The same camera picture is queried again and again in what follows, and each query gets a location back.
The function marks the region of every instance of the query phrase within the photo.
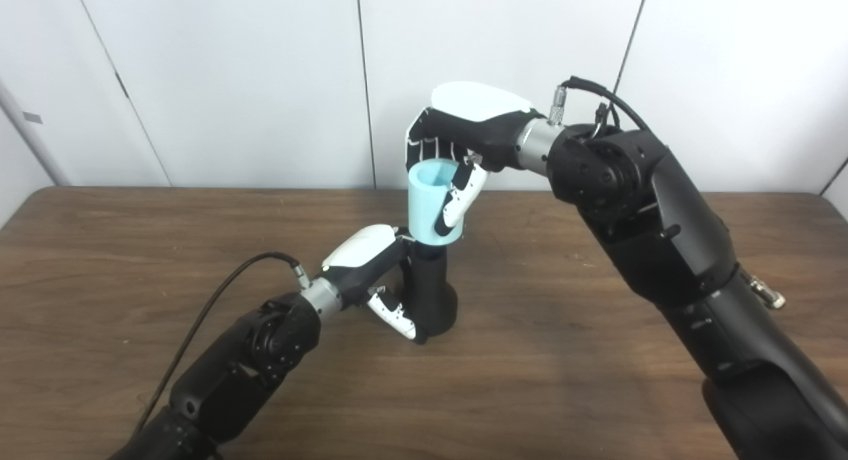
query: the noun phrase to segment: light blue cup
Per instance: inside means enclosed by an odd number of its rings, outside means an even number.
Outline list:
[[[458,163],[453,160],[430,158],[409,170],[409,233],[424,245],[449,245],[462,235],[463,219],[446,237],[435,230],[456,167]]]

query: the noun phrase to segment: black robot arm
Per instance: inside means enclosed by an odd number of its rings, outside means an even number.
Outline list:
[[[312,280],[292,259],[303,289],[266,301],[218,336],[175,381],[168,405],[142,424],[110,459],[217,457],[218,446],[242,433],[288,373],[318,345],[322,322],[349,306],[368,304],[374,309],[379,301],[382,314],[391,318],[395,328],[406,321],[414,330],[414,322],[397,312],[400,303],[390,302],[394,295],[385,289],[373,289],[381,276],[395,266],[403,268],[405,279],[408,278],[403,287],[411,291],[400,294],[403,303],[425,309],[452,301],[455,312],[455,294],[445,279],[445,252],[422,258],[420,250],[419,243],[405,229],[371,225],[333,251],[321,264],[321,273]],[[233,278],[228,278],[222,288]],[[412,289],[413,281],[427,289]],[[415,314],[425,321],[429,319],[427,313]],[[419,328],[421,332],[412,333],[412,338],[424,342],[428,328],[432,327],[425,322]]]
[[[740,266],[721,219],[634,110],[575,77],[557,87],[549,118],[514,95],[493,101],[475,86],[446,86],[412,125],[409,145],[459,146],[486,170],[546,176],[703,370],[706,403],[739,458],[848,458],[848,406],[766,311],[784,299]],[[567,89],[609,106],[594,124],[561,125]],[[616,107],[637,130],[621,130]]]

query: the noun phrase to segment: black wire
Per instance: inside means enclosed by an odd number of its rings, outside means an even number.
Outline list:
[[[150,403],[148,403],[148,406],[144,409],[142,417],[139,418],[138,424],[136,424],[136,429],[132,433],[133,435],[136,435],[136,433],[140,432],[140,430],[142,430],[142,428],[148,421],[152,410],[155,408],[158,399],[160,399],[164,388],[170,380],[170,376],[174,375],[174,370],[176,370],[176,366],[178,366],[178,364],[180,363],[182,355],[186,353],[186,349],[188,348],[189,343],[191,343],[191,339],[193,339],[194,334],[197,333],[197,330],[200,328],[200,324],[203,323],[203,319],[206,318],[207,314],[209,314],[209,310],[212,309],[212,306],[215,305],[215,301],[217,301],[218,298],[221,297],[221,294],[224,293],[224,290],[227,289],[227,286],[229,286],[231,282],[238,278],[239,275],[244,272],[244,270],[248,269],[251,264],[254,264],[256,261],[264,260],[266,258],[274,258],[276,260],[286,261],[292,268],[300,266],[300,262],[297,261],[295,258],[289,257],[289,255],[286,255],[285,253],[280,253],[278,251],[270,251],[261,255],[257,255],[256,257],[252,257],[251,259],[243,262],[242,266],[237,267],[234,272],[230,273],[230,276],[227,276],[227,279],[224,279],[224,282],[221,283],[218,289],[215,289],[215,293],[212,293],[212,297],[210,297],[209,300],[206,301],[206,304],[203,305],[203,309],[200,309],[200,313],[197,315],[197,319],[194,320],[194,324],[192,324],[191,328],[188,329],[188,334],[186,334],[185,339],[182,340],[180,348],[176,349],[176,354],[174,355],[174,358],[170,361],[170,366],[168,366],[166,372],[164,372],[164,376],[162,376],[160,384],[158,384],[156,390],[154,391],[154,394],[150,398]]]
[[[612,112],[612,123],[617,129],[621,128],[621,119],[618,118],[618,112],[615,110],[615,103],[609,101],[609,112]]]
[[[598,106],[598,110],[594,111],[594,132],[592,133],[593,138],[599,136],[604,133],[606,130],[606,121],[609,119],[607,117],[610,114],[610,108],[606,106],[605,103],[600,103]]]
[[[579,77],[572,76],[569,80],[566,80],[565,82],[560,84],[560,86],[566,89],[581,89],[581,91],[592,92],[593,94],[606,97],[610,103],[614,103],[615,105],[620,107],[620,109],[624,113],[626,113],[630,119],[632,119],[634,124],[636,124],[636,127],[639,127],[640,130],[651,130],[650,128],[648,128],[648,124],[645,124],[645,121],[642,120],[638,113],[636,113],[633,109],[630,109],[630,106],[623,100],[621,100],[618,95],[613,94],[608,89],[606,89],[606,87],[603,87],[602,85],[596,82],[591,82],[591,80],[580,79]]]

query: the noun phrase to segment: cable connector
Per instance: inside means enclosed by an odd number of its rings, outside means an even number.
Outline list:
[[[306,276],[306,270],[300,264],[294,266],[291,270],[294,272],[295,278],[297,278],[297,284],[300,285],[300,289],[308,288],[311,282],[309,281],[309,276]]]
[[[754,294],[760,298],[760,301],[763,301],[763,305],[768,309],[780,309],[786,306],[786,298],[781,293],[769,288],[763,280],[757,278],[756,276],[751,276],[751,281],[748,281],[748,285],[751,286],[751,290],[754,291]]]
[[[566,88],[557,86],[554,91],[554,101],[551,103],[551,114],[548,116],[548,125],[560,125],[562,116],[566,110]]]

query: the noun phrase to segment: wood grain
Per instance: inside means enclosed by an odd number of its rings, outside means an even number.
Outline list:
[[[313,272],[358,228],[405,222],[405,192],[49,188],[0,231],[0,452],[106,458],[197,309],[241,261]],[[714,194],[740,260],[790,302],[776,321],[848,394],[848,225],[803,194]],[[702,375],[627,290],[574,209],[485,192],[450,249],[453,330],[405,342],[366,310],[331,319],[230,458],[727,459]],[[295,288],[264,261],[190,361]]]

